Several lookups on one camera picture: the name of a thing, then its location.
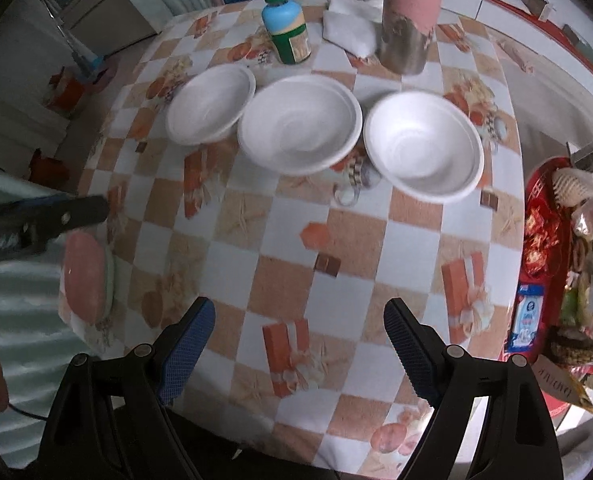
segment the bowl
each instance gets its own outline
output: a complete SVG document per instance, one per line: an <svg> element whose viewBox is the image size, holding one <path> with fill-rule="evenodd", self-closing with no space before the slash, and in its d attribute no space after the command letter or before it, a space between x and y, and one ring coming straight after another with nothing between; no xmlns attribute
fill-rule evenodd
<svg viewBox="0 0 593 480"><path fill-rule="evenodd" d="M254 96L254 74L224 64L197 75L179 89L168 108L165 126L177 144L217 142L236 131L236 122Z"/></svg>
<svg viewBox="0 0 593 480"><path fill-rule="evenodd" d="M254 96L239 121L239 144L259 166L304 176L350 153L362 123L359 102L344 85L323 75L297 75Z"/></svg>
<svg viewBox="0 0 593 480"><path fill-rule="evenodd" d="M397 189L430 203L457 202L483 173L475 126L451 102L426 92L397 92L377 102L364 130L377 170Z"/></svg>

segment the checkered tablecloth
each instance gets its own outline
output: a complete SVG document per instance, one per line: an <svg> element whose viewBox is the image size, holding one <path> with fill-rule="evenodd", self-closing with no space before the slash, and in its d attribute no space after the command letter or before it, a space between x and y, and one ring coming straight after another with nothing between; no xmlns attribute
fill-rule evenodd
<svg viewBox="0 0 593 480"><path fill-rule="evenodd" d="M80 181L81 194L107 194L112 206L97 231L115 255L112 313L88 326L63 295L60 312L97 352L113 357L153 341L197 295L207 296L216 304L216 328L175 410L275 456L395 478L429 409L385 335L384 304L400 296L446 343L464 323L449 314L453 296L462 294L470 313L485 304L492 319L484 330L468 330L461 345L475 356L498 356L523 240L517 126L494 43L480 23L442 11L439 23L465 35L454 41L437 28L425 70L401 77L323 41L327 1L299 1L313 52L297 66L281 65L270 50L262 1L179 16L152 43ZM174 88L224 62L249 66L259 87L299 73L328 75L354 92L364 112L382 95L410 88L447 94L475 123L493 104L507 135L494 142L479 128L486 170L461 202L420 203L382 180L344 208L333 189L349 161L292 178L255 166L236 139L202 147L168 141L161 110ZM459 292L451 273L465 267L468 283ZM307 333L289 342L292 379L270 373L276 342L264 338L264 327L277 323L292 339L295 323ZM277 396L273 380L287 381L287 396Z"/></svg>

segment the stainless steel tumbler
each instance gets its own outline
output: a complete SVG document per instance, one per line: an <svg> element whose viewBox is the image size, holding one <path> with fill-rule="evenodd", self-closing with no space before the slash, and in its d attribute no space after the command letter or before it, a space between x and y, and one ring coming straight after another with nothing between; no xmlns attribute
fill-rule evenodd
<svg viewBox="0 0 593 480"><path fill-rule="evenodd" d="M384 0L381 64L392 72L423 72L441 0Z"/></svg>

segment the white napkin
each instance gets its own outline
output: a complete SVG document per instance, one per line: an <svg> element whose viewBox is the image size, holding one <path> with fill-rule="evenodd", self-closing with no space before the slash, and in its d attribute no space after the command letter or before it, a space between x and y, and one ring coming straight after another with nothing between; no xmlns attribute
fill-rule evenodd
<svg viewBox="0 0 593 480"><path fill-rule="evenodd" d="M330 0L323 12L323 38L356 57L370 57L381 36L383 0Z"/></svg>

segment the wet wipes package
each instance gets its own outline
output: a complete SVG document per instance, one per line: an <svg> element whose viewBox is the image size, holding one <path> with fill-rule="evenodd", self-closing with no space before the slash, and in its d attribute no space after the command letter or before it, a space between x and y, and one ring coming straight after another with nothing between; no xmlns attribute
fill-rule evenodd
<svg viewBox="0 0 593 480"><path fill-rule="evenodd" d="M518 302L508 341L508 352L525 352L537 337L541 305L542 285L519 285Z"/></svg>

